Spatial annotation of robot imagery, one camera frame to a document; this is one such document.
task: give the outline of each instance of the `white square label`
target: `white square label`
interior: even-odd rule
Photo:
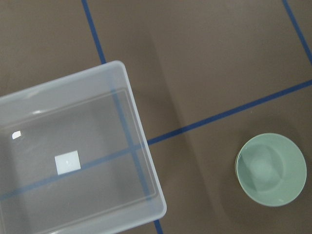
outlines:
[[[58,175],[81,169],[78,151],[55,156]]]

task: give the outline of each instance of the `blue tape line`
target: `blue tape line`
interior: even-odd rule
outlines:
[[[9,199],[13,196],[17,196],[17,195],[20,195],[22,193],[25,193],[27,191],[30,191],[32,189],[36,189],[38,187],[41,187],[43,185],[46,185],[46,184],[49,184],[49,183],[52,183],[52,182],[55,182],[55,181],[58,181],[60,179],[63,179],[65,177],[68,177],[68,176],[71,176],[75,173],[78,173],[78,172],[81,172],[81,171],[84,171],[86,169],[89,169],[89,168],[92,168],[92,167],[95,167],[95,166],[98,166],[102,163],[105,163],[105,162],[108,162],[108,161],[111,161],[113,159],[116,159],[120,156],[124,156],[126,154],[130,154],[131,152],[135,151],[135,150],[138,150],[140,149],[141,146],[140,145],[136,145],[134,146],[133,148],[128,148],[128,149],[124,149],[124,150],[121,150],[121,151],[118,151],[116,153],[113,153],[113,154],[110,154],[110,155],[107,155],[107,156],[104,156],[104,157],[101,157],[99,159],[96,159],[96,160],[93,160],[91,162],[88,162],[88,163],[85,163],[81,166],[81,169],[80,170],[77,170],[77,171],[73,171],[73,172],[69,172],[69,173],[66,173],[66,174],[62,174],[62,175],[54,175],[54,176],[51,176],[49,178],[46,178],[46,179],[43,179],[43,180],[40,180],[40,181],[37,181],[37,182],[34,182],[30,185],[27,185],[27,186],[24,186],[24,187],[21,187],[21,188],[18,188],[18,189],[15,189],[13,191],[10,191],[8,193],[5,193],[3,195],[0,196],[0,201],[3,201],[3,200],[6,200],[6,199]]]
[[[123,131],[125,133],[128,145],[129,145],[129,147],[133,147],[134,144],[133,144],[131,133],[130,133],[130,130],[129,130],[129,127],[128,127],[128,124],[127,124],[127,120],[126,120],[125,115],[123,113],[122,106],[121,106],[119,98],[118,98],[118,94],[115,93],[115,92],[113,93],[113,99],[114,99],[114,103],[115,103],[115,106],[116,106],[116,109],[117,109],[117,112],[118,112],[118,115],[119,115],[119,118],[120,118],[120,122],[121,122],[121,125],[122,125],[122,128],[123,128]],[[135,163],[135,167],[136,167],[136,171],[137,171],[138,177],[140,179],[140,182],[141,182],[141,185],[142,185],[142,188],[143,188],[144,195],[145,196],[149,196],[150,195],[150,191],[148,189],[148,184],[146,182],[146,179],[145,179],[145,176],[144,176],[144,173],[143,173],[140,161],[138,159],[137,152],[136,151],[132,151],[131,154],[132,154],[133,161]]]
[[[99,59],[101,61],[101,64],[104,64],[104,63],[106,63],[106,59],[105,59],[105,56],[104,56],[104,53],[102,50],[101,43],[99,42],[99,39],[98,39],[98,34],[97,34],[96,28],[95,28],[94,23],[93,23],[93,19],[92,19],[91,13],[90,13],[90,9],[89,9],[87,0],[81,0],[81,2],[82,2],[86,17],[88,19],[88,23],[89,23],[89,27],[91,30],[91,34],[92,34],[94,43],[97,47],[97,53],[98,53]]]
[[[217,115],[215,115],[215,116],[211,116],[211,117],[209,117],[209,118],[206,118],[206,119],[203,119],[203,120],[201,120],[201,121],[192,123],[192,124],[187,125],[187,126],[185,126],[185,127],[182,127],[182,128],[173,130],[173,131],[171,131],[171,132],[168,132],[168,133],[166,133],[166,134],[157,136],[157,137],[155,137],[155,138],[152,138],[152,139],[148,140],[147,143],[148,143],[149,145],[153,145],[153,144],[155,144],[155,143],[157,143],[157,142],[160,142],[160,141],[163,141],[163,140],[166,140],[166,139],[175,137],[175,136],[177,136],[177,135],[179,135],[179,134],[188,132],[188,131],[193,130],[193,129],[195,129],[195,128],[199,128],[199,127],[201,127],[201,126],[203,126],[203,125],[206,125],[206,124],[208,124],[208,123],[217,121],[217,120],[219,120],[219,119],[222,119],[222,118],[225,118],[225,117],[234,115],[234,114],[236,114],[236,113],[238,113],[238,112],[247,110],[247,109],[249,109],[249,108],[255,107],[255,106],[257,106],[257,105],[263,104],[263,103],[268,102],[268,101],[271,101],[271,100],[273,100],[273,99],[280,98],[280,97],[282,97],[282,96],[284,96],[284,95],[293,93],[293,92],[295,92],[295,91],[298,91],[298,90],[300,90],[300,89],[309,87],[309,86],[311,86],[311,85],[312,85],[312,79],[309,80],[309,81],[303,82],[303,83],[301,83],[301,84],[295,85],[295,86],[293,86],[293,87],[290,87],[290,88],[288,88],[288,89],[284,89],[284,90],[279,91],[279,92],[277,92],[277,93],[274,93],[274,94],[268,95],[268,96],[266,96],[266,97],[257,99],[257,100],[255,100],[255,101],[249,102],[249,103],[247,103],[247,104],[244,104],[244,105],[235,107],[235,108],[233,108],[233,109],[230,109],[230,110],[228,110],[228,111],[222,112],[222,113],[217,114]]]
[[[297,32],[297,35],[298,35],[298,37],[299,37],[299,39],[301,41],[301,44],[302,44],[302,46],[303,46],[303,48],[304,48],[304,50],[305,50],[305,52],[306,52],[306,54],[308,56],[308,59],[309,59],[311,65],[312,65],[311,50],[309,49],[309,46],[308,46],[308,44],[307,44],[307,42],[306,42],[306,40],[305,40],[305,38],[303,36],[303,33],[302,33],[302,31],[301,31],[301,29],[300,29],[300,27],[299,27],[299,25],[298,25],[298,23],[296,21],[296,18],[294,17],[293,12],[292,12],[292,10],[291,10],[287,0],[283,0],[283,4],[285,6],[285,9],[286,9],[286,11],[288,13],[289,18],[292,21],[292,24],[293,24],[293,26],[294,26],[294,28],[295,28],[295,30]]]
[[[106,60],[105,60],[105,57],[104,57],[104,53],[103,53],[101,44],[100,44],[99,39],[98,39],[97,30],[96,30],[96,28],[94,26],[94,23],[93,23],[93,20],[92,20],[92,16],[91,16],[91,12],[89,10],[88,2],[87,2],[87,0],[81,0],[81,2],[82,2],[82,5],[83,5],[83,8],[84,8],[86,17],[87,17],[88,22],[89,22],[89,26],[90,26],[91,33],[92,33],[92,36],[93,36],[93,39],[94,39],[94,43],[96,44],[96,47],[97,47],[98,56],[100,57],[101,63],[104,64],[104,63],[106,63]],[[123,128],[123,130],[125,132],[125,136],[126,136],[128,145],[131,148],[134,145],[133,145],[133,141],[132,141],[132,138],[131,138],[131,134],[130,134],[130,131],[129,131],[129,127],[128,127],[125,115],[123,113],[123,110],[122,110],[122,107],[121,107],[121,104],[120,104],[120,101],[119,101],[119,98],[118,98],[118,94],[115,92],[115,88],[114,88],[113,84],[110,84],[110,88],[111,88],[112,93],[113,93],[114,103],[115,103],[115,106],[117,108],[117,112],[118,112],[118,115],[119,115],[119,119],[120,119],[122,128]],[[146,179],[145,179],[145,176],[144,176],[144,173],[143,173],[143,170],[142,170],[142,167],[141,167],[141,164],[140,164],[140,161],[138,159],[136,151],[132,151],[132,158],[133,158],[133,161],[135,163],[135,167],[136,167],[137,174],[138,174],[138,177],[140,179],[140,182],[141,182],[141,185],[142,185],[142,188],[143,188],[143,192],[144,192],[144,194],[146,196],[149,196],[150,195],[150,191],[148,189],[148,185],[147,185],[147,182],[146,182]]]
[[[161,228],[161,224],[160,224],[159,219],[154,221],[154,225],[155,225],[157,234],[163,234],[163,233],[164,233],[164,232],[162,231],[162,228]]]

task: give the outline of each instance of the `brown floor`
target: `brown floor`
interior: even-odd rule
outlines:
[[[147,139],[312,78],[281,0],[88,3],[107,61],[127,67]],[[289,4],[311,48],[311,1]],[[99,65],[81,1],[4,0],[0,20],[0,95]],[[311,116],[312,86],[151,145],[164,233],[312,233]],[[302,194],[279,208],[249,199],[234,174],[240,147],[264,132],[292,139],[308,167]]]

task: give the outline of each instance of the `translucent plastic container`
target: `translucent plastic container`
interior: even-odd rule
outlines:
[[[0,98],[0,234],[117,233],[166,204],[124,65]]]

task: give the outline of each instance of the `small white sticker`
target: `small white sticker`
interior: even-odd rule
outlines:
[[[55,156],[58,175],[81,169],[78,151]]]
[[[16,139],[16,138],[19,138],[20,136],[21,136],[20,131],[14,132],[14,133],[12,134],[12,139],[14,140],[14,139]]]

